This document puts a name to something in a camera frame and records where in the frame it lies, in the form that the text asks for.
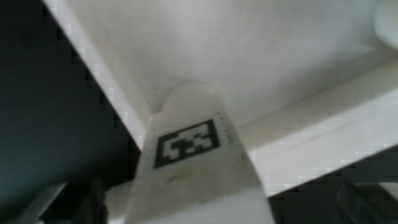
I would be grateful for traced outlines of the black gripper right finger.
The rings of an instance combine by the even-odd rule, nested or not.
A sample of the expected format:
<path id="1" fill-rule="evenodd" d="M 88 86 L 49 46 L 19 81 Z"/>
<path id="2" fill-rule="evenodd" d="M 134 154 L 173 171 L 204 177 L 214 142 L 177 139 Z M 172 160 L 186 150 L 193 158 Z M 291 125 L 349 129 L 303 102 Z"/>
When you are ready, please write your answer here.
<path id="1" fill-rule="evenodd" d="M 398 224 L 398 182 L 342 182 L 330 224 Z"/>

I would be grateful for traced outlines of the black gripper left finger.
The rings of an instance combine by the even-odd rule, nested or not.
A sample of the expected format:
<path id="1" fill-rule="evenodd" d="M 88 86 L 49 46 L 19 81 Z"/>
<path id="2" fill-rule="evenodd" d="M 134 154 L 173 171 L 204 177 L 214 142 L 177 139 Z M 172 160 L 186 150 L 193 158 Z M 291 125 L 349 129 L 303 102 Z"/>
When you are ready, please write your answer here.
<path id="1" fill-rule="evenodd" d="M 67 182 L 54 183 L 38 192 L 13 224 L 108 224 L 104 191 L 93 179 L 85 189 Z"/>

